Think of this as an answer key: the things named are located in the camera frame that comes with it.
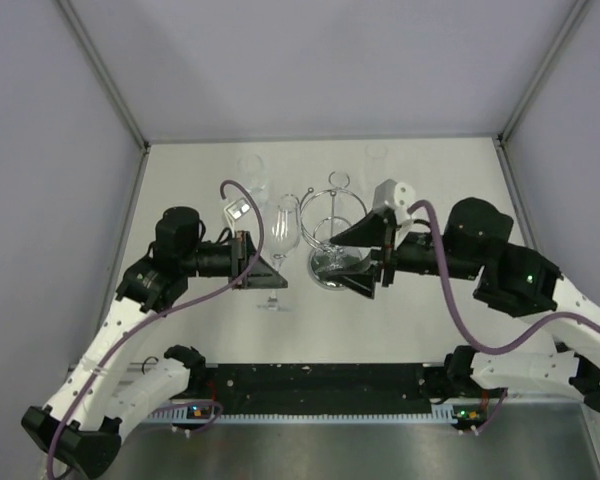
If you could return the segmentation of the clear removed champagne glass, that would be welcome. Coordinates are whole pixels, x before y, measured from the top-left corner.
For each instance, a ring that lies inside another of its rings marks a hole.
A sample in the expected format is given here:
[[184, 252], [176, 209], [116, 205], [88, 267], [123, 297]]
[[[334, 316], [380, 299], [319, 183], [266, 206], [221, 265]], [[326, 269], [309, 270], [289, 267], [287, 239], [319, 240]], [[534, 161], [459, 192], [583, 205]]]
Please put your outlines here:
[[363, 178], [369, 194], [386, 179], [386, 157], [388, 149], [384, 144], [373, 143], [365, 147]]

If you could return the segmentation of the chrome wire wine glass rack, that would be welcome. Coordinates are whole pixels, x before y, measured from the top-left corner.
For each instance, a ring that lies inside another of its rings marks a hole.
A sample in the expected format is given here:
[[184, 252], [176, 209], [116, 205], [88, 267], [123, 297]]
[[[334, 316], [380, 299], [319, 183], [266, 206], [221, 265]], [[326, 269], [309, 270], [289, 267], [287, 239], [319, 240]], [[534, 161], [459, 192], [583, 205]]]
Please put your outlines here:
[[311, 280], [329, 291], [344, 286], [328, 279], [333, 270], [350, 267], [363, 258], [359, 247], [333, 245], [330, 239], [351, 227], [368, 213], [361, 196], [352, 189], [352, 180], [344, 171], [332, 171], [328, 185], [309, 187], [300, 200], [301, 233], [309, 245], [307, 270]]

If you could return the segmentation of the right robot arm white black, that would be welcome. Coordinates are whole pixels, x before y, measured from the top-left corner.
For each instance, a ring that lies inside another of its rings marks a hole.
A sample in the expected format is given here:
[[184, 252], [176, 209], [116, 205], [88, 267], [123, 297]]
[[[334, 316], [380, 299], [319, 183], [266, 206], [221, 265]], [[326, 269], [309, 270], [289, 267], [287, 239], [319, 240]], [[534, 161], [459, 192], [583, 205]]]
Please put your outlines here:
[[[367, 257], [328, 275], [367, 298], [374, 297], [377, 285], [390, 286], [398, 272], [439, 277], [465, 342], [446, 356], [443, 368], [424, 375], [423, 393], [447, 399], [543, 392], [579, 400], [600, 413], [600, 307], [540, 252], [510, 243], [512, 218], [489, 202], [459, 201], [445, 227], [439, 227], [430, 202], [413, 207], [426, 211], [427, 231], [398, 241], [396, 208], [376, 208], [330, 240], [367, 248]], [[479, 342], [459, 314], [454, 279], [476, 281], [475, 300], [524, 321], [528, 329], [501, 347]]]

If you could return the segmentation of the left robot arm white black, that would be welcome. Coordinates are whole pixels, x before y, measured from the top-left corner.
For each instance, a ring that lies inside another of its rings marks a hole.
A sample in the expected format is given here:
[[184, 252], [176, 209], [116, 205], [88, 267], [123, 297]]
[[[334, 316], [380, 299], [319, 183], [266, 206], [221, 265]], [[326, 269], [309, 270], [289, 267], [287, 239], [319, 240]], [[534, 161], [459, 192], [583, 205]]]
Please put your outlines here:
[[257, 254], [246, 231], [215, 242], [190, 207], [172, 207], [155, 228], [147, 253], [124, 273], [107, 317], [79, 366], [42, 406], [31, 406], [21, 424], [50, 461], [88, 479], [101, 477], [123, 442], [150, 414], [174, 397], [194, 397], [204, 417], [219, 414], [205, 358], [176, 345], [126, 387], [120, 381], [137, 350], [153, 333], [190, 279], [225, 278], [231, 288], [286, 288], [287, 280]]

